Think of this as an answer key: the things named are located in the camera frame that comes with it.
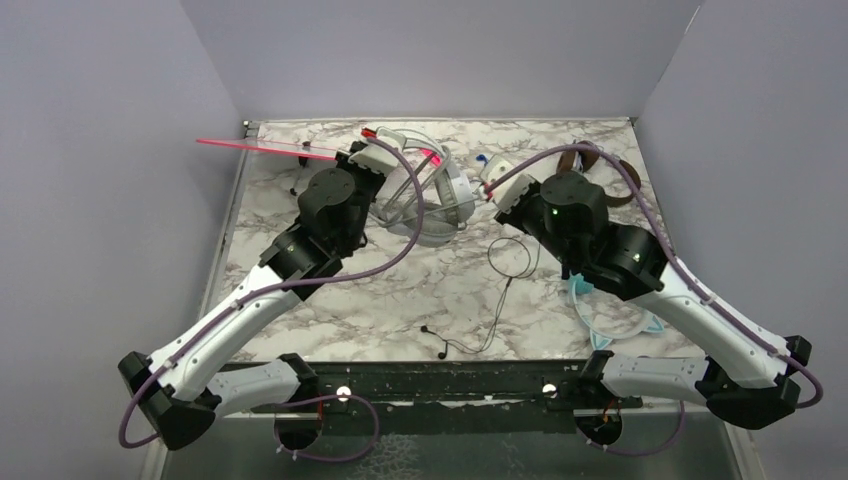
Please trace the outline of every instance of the blue object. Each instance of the blue object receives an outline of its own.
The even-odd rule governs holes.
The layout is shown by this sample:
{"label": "blue object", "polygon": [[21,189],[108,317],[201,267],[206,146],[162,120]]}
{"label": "blue object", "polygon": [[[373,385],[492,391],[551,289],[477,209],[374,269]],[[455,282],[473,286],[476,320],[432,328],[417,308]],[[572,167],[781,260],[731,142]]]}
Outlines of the blue object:
{"label": "blue object", "polygon": [[665,327],[660,323],[660,319],[656,315],[653,315],[651,316],[651,324],[642,331],[645,333],[662,333],[665,331]]}
{"label": "blue object", "polygon": [[592,293],[592,290],[595,289],[594,285],[583,278],[582,273],[572,274],[568,283],[569,288],[573,288],[577,295],[586,295],[587,293]]}

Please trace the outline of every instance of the black wire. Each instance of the black wire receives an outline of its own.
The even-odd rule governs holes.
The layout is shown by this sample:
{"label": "black wire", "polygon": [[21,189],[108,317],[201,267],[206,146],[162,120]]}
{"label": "black wire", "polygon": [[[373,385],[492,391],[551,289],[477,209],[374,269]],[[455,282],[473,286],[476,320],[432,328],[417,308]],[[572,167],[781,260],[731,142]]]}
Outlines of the black wire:
{"label": "black wire", "polygon": [[[521,273],[519,273],[518,275],[509,275],[509,274],[505,273],[503,270],[496,267],[494,262],[492,262],[492,249],[494,248],[495,243],[497,243],[501,240],[508,240],[508,241],[515,242],[518,245],[520,245],[521,248],[524,249],[525,253],[527,253],[527,266],[524,267],[524,270]],[[538,245],[538,248],[536,249],[536,262],[533,263],[533,257],[530,254],[530,249],[527,248],[527,245],[525,245],[523,242],[521,242],[521,240],[518,240],[517,238],[499,237],[499,238],[496,238],[495,240],[493,240],[492,243],[489,244],[489,248],[486,250],[486,260],[489,262],[489,266],[492,267],[492,270],[498,272],[499,275],[506,278],[507,280],[506,280],[506,285],[504,286],[504,289],[501,291],[501,296],[498,299],[498,304],[497,304],[497,306],[495,306],[495,320],[492,322],[492,326],[489,327],[489,331],[486,333],[486,338],[485,338],[485,340],[483,340],[483,345],[481,345],[480,348],[474,349],[474,348],[469,347],[468,345],[465,345],[464,343],[460,342],[459,340],[455,340],[455,339],[452,339],[452,338],[446,339],[446,338],[442,337],[441,335],[439,335],[438,333],[433,332],[432,330],[428,330],[428,333],[435,335],[436,338],[445,342],[446,345],[450,345],[453,348],[461,351],[462,353],[466,353],[466,354],[469,354],[469,355],[478,355],[478,354],[483,353],[486,350],[488,350],[489,347],[491,347],[492,344],[495,342],[495,334],[497,333],[498,322],[500,321],[501,313],[503,312],[503,307],[504,307],[504,304],[506,303],[506,294],[509,291],[509,287],[512,285],[512,281],[516,280],[516,279],[528,278],[529,276],[533,275],[533,273],[536,272],[536,268],[539,266],[539,258],[541,257],[541,253],[542,253],[542,244],[540,243]]]}

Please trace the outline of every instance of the cable clip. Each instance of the cable clip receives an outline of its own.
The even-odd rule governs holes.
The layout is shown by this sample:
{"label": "cable clip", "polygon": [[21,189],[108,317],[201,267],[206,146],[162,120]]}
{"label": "cable clip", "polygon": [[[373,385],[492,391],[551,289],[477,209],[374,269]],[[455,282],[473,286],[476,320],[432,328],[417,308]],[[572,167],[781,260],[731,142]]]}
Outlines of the cable clip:
{"label": "cable clip", "polygon": [[476,196],[477,199],[481,202],[488,202],[492,199],[492,193],[486,193],[486,187],[488,186],[489,184],[487,184],[486,182],[482,182],[480,186],[474,190],[474,196]]}
{"label": "cable clip", "polygon": [[710,297],[708,299],[701,300],[701,305],[708,307],[708,306],[712,305],[713,302],[715,302],[716,298],[718,298],[718,295],[716,295],[715,292],[711,292]]}

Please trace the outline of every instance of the light blue plastic item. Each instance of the light blue plastic item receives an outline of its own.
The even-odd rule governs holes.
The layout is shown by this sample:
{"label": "light blue plastic item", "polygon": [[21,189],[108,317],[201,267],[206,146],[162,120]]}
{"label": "light blue plastic item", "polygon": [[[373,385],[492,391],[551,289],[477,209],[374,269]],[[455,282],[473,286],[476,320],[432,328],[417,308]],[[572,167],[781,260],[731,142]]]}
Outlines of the light blue plastic item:
{"label": "light blue plastic item", "polygon": [[601,332],[595,328],[594,322],[589,315],[584,304],[578,301],[579,296],[587,295],[594,290],[594,285],[587,282],[582,274],[573,274],[568,278],[568,293],[571,299],[571,304],[574,305],[574,310],[577,316],[583,321],[583,324],[589,328],[589,340],[592,343],[593,350],[603,350],[607,348],[613,340],[626,340],[633,338],[640,333],[662,333],[665,331],[662,322],[647,310],[642,310],[642,319],[632,329],[622,333]]}

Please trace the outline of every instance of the light gray wall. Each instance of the light gray wall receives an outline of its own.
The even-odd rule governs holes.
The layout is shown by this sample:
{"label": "light gray wall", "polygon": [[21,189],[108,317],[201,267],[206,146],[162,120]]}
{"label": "light gray wall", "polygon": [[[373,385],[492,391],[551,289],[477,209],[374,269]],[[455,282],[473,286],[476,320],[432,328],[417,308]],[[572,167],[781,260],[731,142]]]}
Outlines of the light gray wall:
{"label": "light gray wall", "polygon": [[701,0],[182,0],[245,118],[634,116]]}
{"label": "light gray wall", "polygon": [[239,129],[176,0],[0,2],[0,478],[137,478],[116,365],[196,318]]}
{"label": "light gray wall", "polygon": [[774,479],[848,474],[846,25],[843,0],[707,0],[637,123],[683,258],[813,343],[825,400],[756,435]]}

